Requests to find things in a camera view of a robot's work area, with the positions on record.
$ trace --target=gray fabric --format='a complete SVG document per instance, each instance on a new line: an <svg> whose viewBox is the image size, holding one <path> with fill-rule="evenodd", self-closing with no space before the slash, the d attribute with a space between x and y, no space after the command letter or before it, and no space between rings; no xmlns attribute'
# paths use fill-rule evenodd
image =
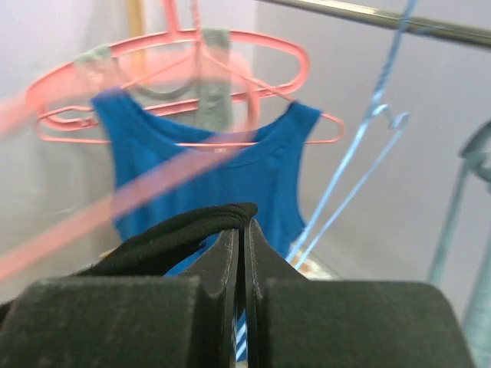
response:
<svg viewBox="0 0 491 368"><path fill-rule="evenodd" d="M229 31L221 28L203 28L203 39L209 47L230 49ZM105 44L77 56L74 65L82 76L91 68L117 67L117 59L110 56L110 46ZM132 97L148 107L178 100L198 98L198 110L168 115L173 121L211 131L224 131L232 125L231 86L224 80L188 80L172 91L159 91L141 85L132 87Z"/></svg>

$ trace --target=clothing rail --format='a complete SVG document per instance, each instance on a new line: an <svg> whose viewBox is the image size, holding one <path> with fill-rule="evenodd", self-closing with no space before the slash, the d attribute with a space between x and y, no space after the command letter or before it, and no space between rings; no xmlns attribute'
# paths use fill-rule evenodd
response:
<svg viewBox="0 0 491 368"><path fill-rule="evenodd" d="M272 4L286 5L314 13L330 15L336 18L356 21L366 25L397 29L402 15L363 5L335 0L259 0ZM491 48L491 30L457 25L445 21L426 18L410 18L407 33L456 42L478 48Z"/></svg>

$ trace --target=white wall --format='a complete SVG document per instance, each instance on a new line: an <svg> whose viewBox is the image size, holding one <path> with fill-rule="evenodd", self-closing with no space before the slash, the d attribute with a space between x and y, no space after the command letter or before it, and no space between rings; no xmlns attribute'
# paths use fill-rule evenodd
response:
<svg viewBox="0 0 491 368"><path fill-rule="evenodd" d="M189 1L176 1L183 27L191 26ZM122 0L10 0L0 2L0 98L76 55L100 44L128 37L126 2ZM253 0L202 2L203 25L254 28ZM147 0L147 30L165 30L163 8ZM252 60L252 49L242 48ZM41 141L28 125L0 143L0 251L59 223L110 193L113 169L108 146ZM0 284L0 300L13 297L40 277L67 274L119 245L107 225Z"/></svg>
<svg viewBox="0 0 491 368"><path fill-rule="evenodd" d="M358 0L402 12L405 1ZM421 0L415 15L491 28L491 3ZM296 94L303 102L341 117L347 134L340 143L306 149L301 203L308 219L361 122L392 32L323 15L261 3L257 29L303 45L311 77ZM406 132L315 251L343 278L423 280L461 163L457 152L491 117L491 54L455 44L407 36L384 102L396 113L410 111ZM295 73L279 53L258 49L255 72L270 83ZM283 108L265 102L272 119ZM325 121L315 139L329 136ZM341 202L390 138L387 121L376 119L328 205L324 220ZM491 198L471 180L443 289L461 313L489 233Z"/></svg>

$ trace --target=blue tank top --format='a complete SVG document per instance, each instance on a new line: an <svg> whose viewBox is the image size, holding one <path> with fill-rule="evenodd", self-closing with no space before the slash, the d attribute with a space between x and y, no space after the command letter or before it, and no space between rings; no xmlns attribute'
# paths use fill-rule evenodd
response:
<svg viewBox="0 0 491 368"><path fill-rule="evenodd" d="M145 111L119 88L104 91L92 104L112 142L115 186L119 188L186 150L176 143L198 143L214 132L174 123ZM299 102L273 123L256 131L255 145L232 160L116 218L121 240L140 234L169 217L192 209L232 202L254 202L269 244L285 258L305 223L298 208L298 174L304 142L320 111ZM214 242L207 239L199 254L187 258L168 275L179 274Z"/></svg>

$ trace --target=black garment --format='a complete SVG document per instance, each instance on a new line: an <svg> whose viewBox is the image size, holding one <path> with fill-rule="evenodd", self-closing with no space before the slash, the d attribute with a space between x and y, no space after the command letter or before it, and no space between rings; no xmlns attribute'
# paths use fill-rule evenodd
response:
<svg viewBox="0 0 491 368"><path fill-rule="evenodd" d="M196 209L174 216L126 240L106 258L72 276L159 276L202 249L210 235L244 228L258 209L240 203ZM0 323L11 304L0 305Z"/></svg>

